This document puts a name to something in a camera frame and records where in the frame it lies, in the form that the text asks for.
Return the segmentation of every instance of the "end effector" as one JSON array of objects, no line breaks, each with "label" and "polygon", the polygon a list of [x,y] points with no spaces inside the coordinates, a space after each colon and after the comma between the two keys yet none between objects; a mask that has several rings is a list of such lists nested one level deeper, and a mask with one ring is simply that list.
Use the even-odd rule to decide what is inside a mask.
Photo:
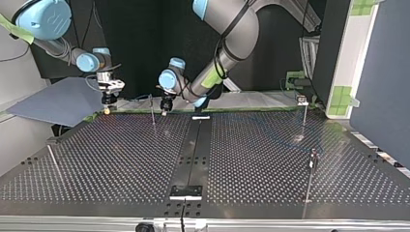
[{"label": "end effector", "polygon": [[87,52],[72,47],[63,36],[72,22],[72,10],[66,0],[3,0],[0,14],[12,24],[29,31],[34,44],[48,55],[77,66],[85,73],[97,73],[102,103],[116,102],[125,83],[113,77],[111,54],[108,48],[94,48]]},{"label": "end effector", "polygon": [[172,58],[161,73],[160,85],[167,95],[181,96],[195,107],[207,100],[207,94],[226,78],[226,73],[252,53],[258,36],[259,21],[244,0],[194,0],[193,11],[220,33],[213,60],[194,82],[184,78],[185,61]]},{"label": "end effector", "polygon": [[196,95],[190,83],[184,78],[186,62],[180,58],[172,58],[169,66],[160,75],[160,86],[164,91],[161,109],[166,113],[172,111],[172,101],[181,95],[184,100],[191,102],[195,107],[200,107],[207,99],[206,95]]}]

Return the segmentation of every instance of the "wire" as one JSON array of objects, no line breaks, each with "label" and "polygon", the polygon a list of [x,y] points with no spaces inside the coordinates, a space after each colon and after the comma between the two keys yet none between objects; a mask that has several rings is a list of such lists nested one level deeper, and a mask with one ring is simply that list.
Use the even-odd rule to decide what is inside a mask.
[{"label": "wire", "polygon": [[82,41],[81,41],[81,48],[83,49],[84,49],[85,39],[87,39],[88,32],[90,31],[91,19],[93,19],[94,4],[95,4],[95,0],[93,0],[91,11],[90,11],[90,16],[88,17],[87,28],[85,29],[84,37],[82,38]]},{"label": "wire", "polygon": [[30,45],[27,45],[27,49],[24,51],[24,53],[22,53],[21,55],[18,55],[18,56],[16,56],[16,57],[10,58],[10,59],[0,60],[0,63],[1,63],[1,62],[9,62],[9,61],[13,61],[13,60],[19,59],[19,58],[25,56],[25,55],[28,53],[29,50],[30,50]]},{"label": "wire", "polygon": [[116,66],[114,66],[114,67],[107,68],[107,69],[105,69],[105,70],[102,70],[102,72],[110,72],[110,71],[114,71],[114,70],[116,70],[116,69],[120,68],[121,66],[123,66],[123,64],[118,64],[118,65],[116,65]]},{"label": "wire", "polygon": [[282,81],[283,81],[283,80],[285,81],[285,84],[286,84],[286,79],[281,79],[281,80],[279,81],[280,90],[282,91],[283,95],[284,95],[285,97],[291,99],[291,100],[296,101],[296,90],[293,89],[293,94],[295,95],[293,98],[290,97],[290,96],[288,96],[288,95],[286,95],[286,93],[285,93],[284,90],[283,90],[283,86],[282,86]]},{"label": "wire", "polygon": [[68,58],[68,66],[70,66],[71,64],[72,64],[72,58],[73,58],[73,47],[72,47],[72,45],[68,42],[68,41],[66,41],[66,39],[64,39],[63,37],[60,39],[62,42],[63,42],[63,45],[64,45],[64,51],[63,51],[63,53],[61,53],[60,55],[54,55],[54,54],[51,54],[50,52],[46,52],[48,55],[50,55],[51,57],[54,57],[54,58],[56,58],[56,59],[63,59],[63,58],[65,58],[65,57],[67,57],[67,56],[69,56],[69,58]]},{"label": "wire", "polygon": [[72,1],[71,1],[71,0],[68,0],[68,2],[69,2],[69,6],[70,6],[70,11],[72,11],[73,29],[74,29],[74,33],[75,33],[75,40],[76,40],[76,42],[77,42],[76,45],[79,46],[79,36],[78,36],[78,30],[77,30],[76,23],[75,23],[74,12],[73,12],[73,10],[72,10],[72,8],[73,8],[73,6],[72,6]]},{"label": "wire", "polygon": [[[225,40],[226,38],[225,37],[223,37],[223,36],[221,36],[220,37],[220,39],[218,40],[218,42],[217,42],[217,46],[215,47],[215,51],[214,51],[214,58],[213,58],[213,61],[214,61],[214,68],[215,68],[215,70],[216,70],[216,72],[217,72],[217,74],[218,74],[218,76],[222,79],[222,84],[223,84],[223,81],[227,78],[227,75],[226,75],[226,70],[225,70],[225,68],[223,67],[223,63],[222,63],[222,61],[220,60],[220,48],[221,48],[221,43]],[[191,87],[190,87],[190,85],[187,83],[187,80],[184,78],[184,88],[182,88],[182,85],[181,85],[181,83],[179,83],[179,85],[180,85],[180,88],[182,89],[182,91],[181,91],[181,95],[182,95],[182,98],[183,99],[185,99],[185,97],[184,97],[184,90],[185,89],[188,89],[188,91],[192,94],[192,95],[194,95],[194,96],[196,96],[197,98],[208,98],[208,97],[210,97],[211,95],[213,95],[214,93],[215,93],[215,91],[218,89],[218,86],[214,86],[214,88],[210,91],[210,92],[208,92],[207,94],[205,94],[205,95],[203,95],[203,96],[200,96],[200,95],[197,95],[197,94],[195,94],[194,92],[193,92],[193,90],[191,89]]]},{"label": "wire", "polygon": [[93,6],[93,11],[94,11],[94,19],[96,20],[97,25],[98,25],[101,29],[103,29],[102,24],[100,23],[99,17],[97,16],[96,1],[93,1],[93,2],[94,2],[94,6]]},{"label": "wire", "polygon": [[63,133],[63,125],[60,125],[60,129],[58,130],[58,137],[61,136],[61,134]]},{"label": "wire", "polygon": [[88,87],[90,87],[90,89],[92,89],[94,91],[103,92],[101,89],[97,89],[96,87],[94,87],[90,84],[88,79],[91,78],[91,77],[97,77],[97,76],[95,74],[85,76],[85,83],[87,83]]}]

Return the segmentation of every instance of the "black cable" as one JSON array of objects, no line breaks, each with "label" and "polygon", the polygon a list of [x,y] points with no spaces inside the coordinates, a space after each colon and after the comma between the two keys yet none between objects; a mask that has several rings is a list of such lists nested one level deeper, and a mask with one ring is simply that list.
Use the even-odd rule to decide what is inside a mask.
[{"label": "black cable", "polygon": [[185,232],[185,223],[184,223],[185,203],[186,202],[184,202],[184,208],[182,209],[182,214],[181,214],[181,231],[182,232]]},{"label": "black cable", "polygon": [[[223,81],[227,78],[226,70],[225,70],[225,68],[223,67],[222,61],[220,60],[220,48],[221,48],[221,43],[222,43],[225,39],[226,39],[226,37],[221,36],[220,39],[218,40],[217,46],[215,47],[214,58],[213,58],[213,60],[214,60],[214,68],[215,68],[215,70],[216,70],[218,76],[222,79],[222,83],[223,83]],[[190,91],[190,93],[191,93],[192,95],[196,96],[197,98],[208,98],[208,97],[210,97],[212,94],[214,94],[215,91],[218,89],[217,86],[214,86],[214,88],[213,88],[213,90],[211,90],[211,92],[205,94],[204,96],[199,96],[199,95],[197,95],[197,94],[195,94],[195,93],[193,92],[193,90],[191,89],[191,87],[189,86],[189,84],[187,83],[187,81],[186,81],[186,80],[184,80],[184,81],[185,81],[185,83],[184,83],[185,86],[184,86],[184,88],[181,88],[181,89],[182,89],[182,91],[181,91],[181,93],[182,93],[182,98],[184,98],[184,94],[183,94],[183,93],[184,93],[184,90],[185,90],[185,89],[188,89],[188,91]]]},{"label": "black cable", "polygon": [[0,60],[0,62],[8,62],[8,61],[13,61],[13,60],[19,59],[19,58],[25,56],[25,55],[28,53],[28,50],[30,50],[30,45],[27,45],[27,49],[24,51],[23,54],[21,54],[21,55],[19,55],[19,56],[16,56],[16,57],[14,57],[14,58],[5,59],[5,60]]},{"label": "black cable", "polygon": [[72,1],[71,0],[67,0],[69,2],[69,6],[70,6],[70,10],[72,11],[72,21],[73,21],[73,29],[74,29],[74,33],[75,33],[75,40],[77,42],[77,46],[80,46],[79,44],[79,36],[78,36],[78,30],[76,27],[76,23],[75,23],[75,16],[74,16],[74,12],[73,12],[73,6],[72,6]]},{"label": "black cable", "polygon": [[[309,6],[310,0],[307,0],[307,4],[305,5],[305,11],[304,11],[304,18],[302,20],[302,39],[305,37],[305,22],[307,19],[307,14],[308,14],[308,6]],[[306,69],[308,68],[308,63],[307,63],[307,59],[305,59],[305,50],[302,47],[302,57],[306,66]],[[313,80],[311,79],[311,76],[309,76],[308,72],[307,72],[307,79],[310,82],[311,88],[313,89],[314,95],[317,96],[317,98],[319,98],[319,95],[317,94],[316,89],[314,88],[313,85]]]},{"label": "black cable", "polygon": [[85,39],[87,39],[87,35],[88,35],[89,30],[90,30],[91,20],[93,19],[94,1],[95,1],[95,0],[92,0],[92,1],[91,1],[90,16],[89,16],[89,18],[88,18],[87,28],[85,29],[84,37],[82,38],[81,47],[80,47],[80,48],[82,48],[82,49],[84,49]]}]

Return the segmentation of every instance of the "metal bracket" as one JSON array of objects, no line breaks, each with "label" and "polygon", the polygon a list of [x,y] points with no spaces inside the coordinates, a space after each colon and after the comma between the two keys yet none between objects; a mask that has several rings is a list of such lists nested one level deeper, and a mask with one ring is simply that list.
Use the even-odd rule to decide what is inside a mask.
[{"label": "metal bracket", "polygon": [[223,81],[223,85],[230,91],[233,93],[241,93],[242,89],[235,84],[235,82],[233,82],[233,80],[231,78],[226,78]]},{"label": "metal bracket", "polygon": [[[307,0],[256,0],[251,6],[256,12],[269,5],[278,5],[287,10],[301,24],[304,21],[305,6]],[[312,32],[322,21],[313,10],[311,5],[307,6],[307,14],[305,19],[305,28]]]},{"label": "metal bracket", "polygon": [[355,108],[359,108],[360,107],[360,101],[355,99],[355,98],[352,98],[350,100],[350,106],[353,106]]},{"label": "metal bracket", "polygon": [[202,200],[202,186],[174,186],[172,187],[170,200]]},{"label": "metal bracket", "polygon": [[208,232],[208,224],[205,219],[199,219],[196,221],[194,232]]}]

